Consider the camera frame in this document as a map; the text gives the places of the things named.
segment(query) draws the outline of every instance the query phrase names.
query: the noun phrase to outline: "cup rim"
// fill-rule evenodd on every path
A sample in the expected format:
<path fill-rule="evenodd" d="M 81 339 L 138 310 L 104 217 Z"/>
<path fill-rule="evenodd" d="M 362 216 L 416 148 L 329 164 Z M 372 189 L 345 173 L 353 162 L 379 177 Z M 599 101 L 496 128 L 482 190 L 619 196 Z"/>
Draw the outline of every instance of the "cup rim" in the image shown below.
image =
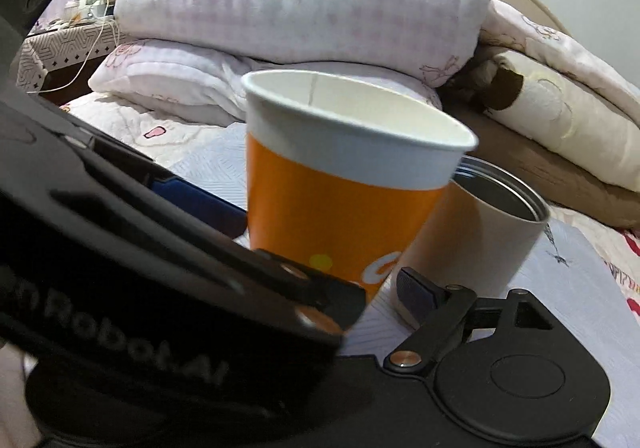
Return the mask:
<path fill-rule="evenodd" d="M 265 76 L 265 75 L 273 75 L 273 74 L 279 75 L 279 74 L 289 74 L 289 73 L 293 73 L 293 74 L 304 73 L 305 75 L 330 76 L 333 78 L 340 78 L 341 80 L 346 82 L 363 84 L 364 86 L 367 86 L 368 88 L 371 88 L 371 89 L 379 89 L 381 91 L 389 92 L 394 96 L 400 96 L 402 98 L 405 98 L 411 101 L 412 103 L 419 104 L 420 106 L 424 107 L 424 110 L 430 110 L 435 117 L 442 118 L 443 121 L 447 121 L 449 124 L 458 126 L 460 129 L 463 130 L 463 132 L 467 134 L 468 140 L 467 142 L 462 142 L 462 139 L 460 139 L 460 144 L 442 143 L 441 141 L 437 141 L 434 139 L 418 138 L 417 136 L 414 136 L 411 134 L 405 134 L 402 132 L 390 130 L 389 128 L 385 128 L 377 124 L 363 123 L 361 120 L 357 120 L 355 118 L 349 118 L 347 116 L 337 114 L 336 112 L 332 112 L 330 110 L 324 110 L 322 108 L 308 106 L 308 105 L 301 105 L 298 102 L 290 98 L 287 98 L 286 96 L 278 94 L 277 92 L 273 92 L 273 91 L 262 88 L 261 86 L 257 85 L 254 81 L 254 78 L 256 76 Z M 458 152 L 459 151 L 468 152 L 470 150 L 475 149 L 476 146 L 478 146 L 478 142 L 479 142 L 478 136 L 476 136 L 471 131 L 471 129 L 468 128 L 468 126 L 461 123 L 456 118 L 450 116 L 446 112 L 442 110 L 438 110 L 437 108 L 432 107 L 427 103 L 418 101 L 410 96 L 401 94 L 400 92 L 395 92 L 391 89 L 380 87 L 362 80 L 349 78 L 348 76 L 341 76 L 338 74 L 321 73 L 321 72 L 301 70 L 301 69 L 284 69 L 284 70 L 269 69 L 269 70 L 252 71 L 252 72 L 246 73 L 242 76 L 241 83 L 246 91 L 250 92 L 251 94 L 254 94 L 257 98 L 274 103 L 284 110 L 295 112 L 297 114 L 307 116 L 315 120 L 321 120 L 321 121 L 329 120 L 332 123 L 338 124 L 340 126 L 346 126 L 349 129 L 355 130 L 357 132 L 371 133 L 373 131 L 377 133 L 379 136 L 383 136 L 386 138 L 397 139 L 403 142 L 412 142 L 414 144 L 428 145 L 430 147 L 440 149 L 440 150 L 455 150 Z"/>

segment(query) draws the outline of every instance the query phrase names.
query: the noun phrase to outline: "patterned tablecloth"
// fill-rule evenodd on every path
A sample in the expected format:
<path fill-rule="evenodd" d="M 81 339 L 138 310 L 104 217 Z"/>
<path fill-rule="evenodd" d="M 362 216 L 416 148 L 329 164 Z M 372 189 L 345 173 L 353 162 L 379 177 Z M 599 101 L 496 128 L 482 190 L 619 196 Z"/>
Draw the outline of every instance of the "patterned tablecloth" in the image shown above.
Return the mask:
<path fill-rule="evenodd" d="M 107 56 L 116 47 L 115 24 L 105 24 L 89 59 Z M 22 44 L 16 84 L 25 91 L 40 91 L 47 74 L 82 63 L 94 45 L 102 22 L 79 25 L 27 37 Z M 135 40 L 120 34 L 119 43 Z"/>

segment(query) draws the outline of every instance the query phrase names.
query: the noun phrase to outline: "brown cushion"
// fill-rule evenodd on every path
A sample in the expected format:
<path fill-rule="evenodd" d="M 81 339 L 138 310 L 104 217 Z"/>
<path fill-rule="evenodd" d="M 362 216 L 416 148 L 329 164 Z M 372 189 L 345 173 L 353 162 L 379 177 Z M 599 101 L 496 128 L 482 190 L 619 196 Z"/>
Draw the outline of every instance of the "brown cushion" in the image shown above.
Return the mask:
<path fill-rule="evenodd" d="M 640 228 L 640 194 L 604 184 L 586 170 L 464 103 L 449 100 L 443 106 L 480 139 L 471 155 L 504 168 L 549 201 L 613 228 Z"/>

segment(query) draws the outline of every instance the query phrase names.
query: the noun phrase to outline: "pillow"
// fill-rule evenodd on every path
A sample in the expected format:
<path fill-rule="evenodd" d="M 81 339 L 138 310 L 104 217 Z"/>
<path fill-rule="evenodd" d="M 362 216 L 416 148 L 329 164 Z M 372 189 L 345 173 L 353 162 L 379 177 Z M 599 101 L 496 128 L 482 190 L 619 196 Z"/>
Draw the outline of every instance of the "pillow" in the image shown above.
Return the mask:
<path fill-rule="evenodd" d="M 640 226 L 640 194 L 607 185 L 586 170 L 471 109 L 445 98 L 444 109 L 480 140 L 471 155 L 522 179 L 549 201 L 614 228 Z"/>
<path fill-rule="evenodd" d="M 591 89 L 502 47 L 480 47 L 461 76 L 456 83 L 478 92 L 492 120 L 607 184 L 640 192 L 640 128 Z"/>
<path fill-rule="evenodd" d="M 343 61 L 442 85 L 472 56 L 489 0 L 118 0 L 122 31 L 281 64 Z"/>
<path fill-rule="evenodd" d="M 119 46 L 89 79 L 89 86 L 149 110 L 195 123 L 227 126 L 245 117 L 242 75 L 272 68 L 348 76 L 440 108 L 433 89 L 416 78 L 382 67 L 343 62 L 277 65 L 165 40 L 138 40 Z"/>
<path fill-rule="evenodd" d="M 480 31 L 481 43 L 499 45 L 552 67 L 584 83 L 640 125 L 640 89 L 577 41 L 550 27 L 530 21 L 500 0 L 491 0 Z"/>

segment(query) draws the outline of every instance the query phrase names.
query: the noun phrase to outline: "white cable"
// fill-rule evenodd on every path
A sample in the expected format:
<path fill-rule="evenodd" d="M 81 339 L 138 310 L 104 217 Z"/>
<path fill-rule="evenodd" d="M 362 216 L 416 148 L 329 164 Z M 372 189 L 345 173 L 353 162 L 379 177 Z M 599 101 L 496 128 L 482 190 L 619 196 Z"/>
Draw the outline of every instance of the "white cable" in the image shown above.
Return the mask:
<path fill-rule="evenodd" d="M 84 66 L 87 63 L 89 56 L 91 56 L 91 53 L 94 51 L 95 45 L 98 43 L 98 40 L 100 40 L 100 37 L 102 36 L 102 32 L 104 31 L 104 26 L 107 25 L 106 16 L 107 16 L 107 9 L 109 9 L 109 0 L 106 0 L 106 1 L 107 1 L 107 5 L 104 8 L 104 15 L 102 16 L 102 27 L 100 28 L 100 32 L 98 33 L 98 38 L 95 39 L 94 44 L 91 46 L 91 49 L 89 49 L 89 52 L 87 53 L 86 58 L 84 58 L 84 62 L 82 62 L 82 65 L 80 66 L 80 69 L 76 73 L 76 76 L 74 76 L 74 79 L 72 79 L 68 84 L 63 85 L 62 87 L 56 87 L 55 89 L 47 89 L 46 91 L 28 91 L 27 94 L 43 94 L 44 92 L 61 91 L 62 89 L 66 89 L 69 85 L 71 85 L 73 82 L 75 82 L 78 79 L 78 76 L 80 76 L 80 73 L 84 69 Z M 120 39 L 120 28 L 118 28 L 118 40 L 119 39 Z"/>

